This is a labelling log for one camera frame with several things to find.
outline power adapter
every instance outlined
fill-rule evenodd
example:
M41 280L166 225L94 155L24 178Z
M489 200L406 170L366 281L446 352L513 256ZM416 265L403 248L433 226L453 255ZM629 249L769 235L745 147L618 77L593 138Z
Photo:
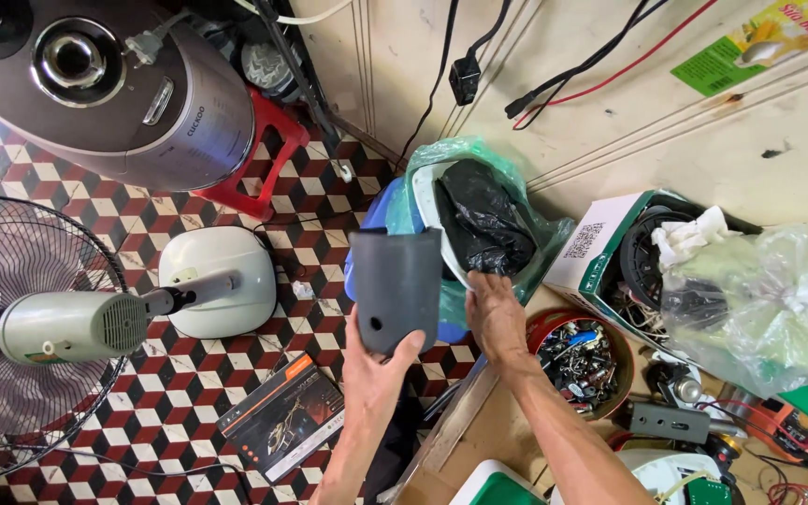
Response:
M478 60L473 55L466 55L454 61L451 65L451 74L448 75L448 82L454 91L454 99L457 105L464 106L472 103L478 93L478 79L482 71L478 68Z

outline hand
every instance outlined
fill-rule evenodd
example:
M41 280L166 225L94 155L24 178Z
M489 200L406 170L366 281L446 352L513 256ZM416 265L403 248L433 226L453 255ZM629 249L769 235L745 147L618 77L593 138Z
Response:
M507 277L471 271L467 279L466 320L478 347L494 367L529 354L525 343L525 310Z
M346 352L342 366L345 383L345 426L368 430L381 438L395 412L404 374L423 347L426 334L410 332L383 364L385 356L373 356L364 347L357 329L357 304L345 327Z

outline gray plastic part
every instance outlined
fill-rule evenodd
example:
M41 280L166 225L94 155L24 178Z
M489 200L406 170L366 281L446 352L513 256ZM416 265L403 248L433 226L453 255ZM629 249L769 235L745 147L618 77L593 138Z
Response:
M413 330L426 332L420 352L438 338L442 233L386 235L384 229L348 236L356 265L357 322L367 350L390 356Z
M628 431L696 444L707 441L709 414L667 405L634 402Z

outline cuckoo rice cooker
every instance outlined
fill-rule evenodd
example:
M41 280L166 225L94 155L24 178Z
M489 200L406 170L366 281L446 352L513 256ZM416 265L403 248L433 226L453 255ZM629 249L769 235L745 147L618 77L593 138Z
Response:
M46 150L149 189L203 189L251 148L247 90L174 24L152 65L124 40L170 14L139 0L0 0L0 121Z

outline checkered tile floor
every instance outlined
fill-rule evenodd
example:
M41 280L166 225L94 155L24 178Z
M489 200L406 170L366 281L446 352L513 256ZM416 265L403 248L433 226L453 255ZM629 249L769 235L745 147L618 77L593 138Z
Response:
M275 186L276 220L353 213L299 224L270 224L258 233L279 255L300 263L280 274L279 306L253 334L199 340L177 334L166 320L154 321L149 340L123 370L108 400L70 441L79 450L107 455L146 470L177 472L217 460L241 465L233 447L216 429L217 417L264 380L283 350L307 352L338 379L345 348L344 315L352 302L344 293L347 232L356 229L366 199L392 179L381 156L345 137L339 157L356 180L344 183L328 163L319 141L299 148ZM280 139L267 136L242 180L257 194ZM72 216L117 252L129 286L152 289L160 251L174 236L202 226L258 221L187 193L151 191L98 177L28 143L0 124L0 195L36 201ZM299 299L290 281L310 284L317 299ZM466 376L478 352L474 344L439 343L410 369L409 380L427 405L449 384ZM247 468L256 503L305 503L320 482L331 454L330 442L279 485L270 487ZM244 502L236 477L222 469L201 476L146 477L119 465L55 452L38 463L0 478L19 502L43 504L204 504Z

